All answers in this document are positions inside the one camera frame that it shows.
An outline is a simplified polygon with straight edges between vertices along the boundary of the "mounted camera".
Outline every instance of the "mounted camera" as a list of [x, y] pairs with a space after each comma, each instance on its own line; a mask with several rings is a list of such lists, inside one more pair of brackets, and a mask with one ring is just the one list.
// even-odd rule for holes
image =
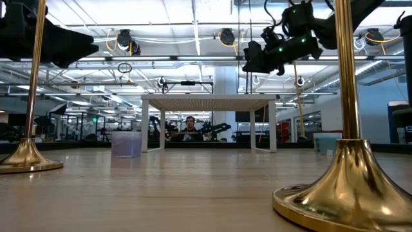
[[[360, 25], [374, 9], [384, 0], [355, 0], [351, 2], [353, 31]], [[270, 73], [278, 70], [277, 75], [285, 73], [284, 64], [311, 55], [318, 60], [323, 50], [319, 48], [318, 41], [326, 49], [336, 49], [335, 15], [327, 19], [316, 19], [312, 1], [292, 5], [282, 13], [282, 21], [276, 24], [276, 20], [267, 10], [267, 2], [264, 8], [266, 13], [272, 18], [274, 24], [263, 30], [261, 37], [265, 40], [266, 46], [262, 50], [261, 45], [255, 41], [248, 44], [244, 49], [246, 65], [242, 68], [244, 72]], [[282, 24], [283, 33], [288, 36], [276, 34], [274, 28]]]
[[129, 29], [120, 30], [120, 33], [117, 35], [118, 47], [123, 51], [131, 53], [131, 55], [140, 55], [142, 53], [140, 45], [132, 39], [130, 32]]
[[[0, 57], [13, 61], [32, 58], [38, 0], [2, 0], [5, 16], [0, 19]], [[98, 51], [93, 37], [60, 28], [44, 19], [41, 62], [60, 68]]]

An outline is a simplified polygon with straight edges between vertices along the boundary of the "man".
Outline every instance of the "man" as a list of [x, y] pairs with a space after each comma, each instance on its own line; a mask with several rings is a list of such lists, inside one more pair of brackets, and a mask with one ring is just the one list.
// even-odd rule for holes
[[186, 118], [186, 129], [180, 133], [172, 134], [174, 142], [203, 142], [203, 136], [196, 130], [194, 123], [196, 120], [192, 116]]

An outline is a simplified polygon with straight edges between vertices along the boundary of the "table surface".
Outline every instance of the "table surface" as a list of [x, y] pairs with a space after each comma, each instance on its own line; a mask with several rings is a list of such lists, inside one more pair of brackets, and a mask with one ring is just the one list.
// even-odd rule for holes
[[[272, 192], [315, 181], [332, 159], [313, 149], [166, 149], [133, 159], [113, 158], [109, 148], [42, 154], [64, 168], [0, 175], [0, 231], [300, 232], [274, 212]], [[412, 156], [376, 155], [411, 192]]]
[[250, 111], [258, 110], [276, 100], [274, 94], [181, 94], [142, 95], [152, 107], [166, 111]]

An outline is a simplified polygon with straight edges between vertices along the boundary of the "white column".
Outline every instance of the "white column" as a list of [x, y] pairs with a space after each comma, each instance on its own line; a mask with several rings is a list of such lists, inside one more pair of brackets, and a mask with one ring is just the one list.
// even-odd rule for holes
[[160, 109], [160, 149], [165, 148], [165, 110]]
[[147, 152], [147, 131], [149, 129], [149, 100], [142, 101], [142, 152]]
[[256, 149], [255, 109], [250, 109], [250, 148]]
[[269, 143], [270, 152], [276, 152], [276, 104], [275, 100], [269, 101]]
[[[215, 67], [215, 75], [213, 79], [215, 95], [234, 95], [237, 94], [238, 74], [237, 68], [231, 66]], [[227, 142], [232, 142], [232, 131], [236, 131], [238, 125], [236, 123], [234, 111], [214, 111], [213, 125], [227, 123], [232, 126], [231, 130], [227, 130], [218, 134], [218, 139], [226, 138]]]

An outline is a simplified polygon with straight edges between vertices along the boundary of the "translucent container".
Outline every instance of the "translucent container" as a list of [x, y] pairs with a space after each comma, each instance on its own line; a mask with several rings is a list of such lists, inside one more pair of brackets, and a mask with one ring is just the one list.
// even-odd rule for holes
[[314, 133], [315, 152], [321, 155], [333, 155], [338, 139], [342, 139], [341, 133]]

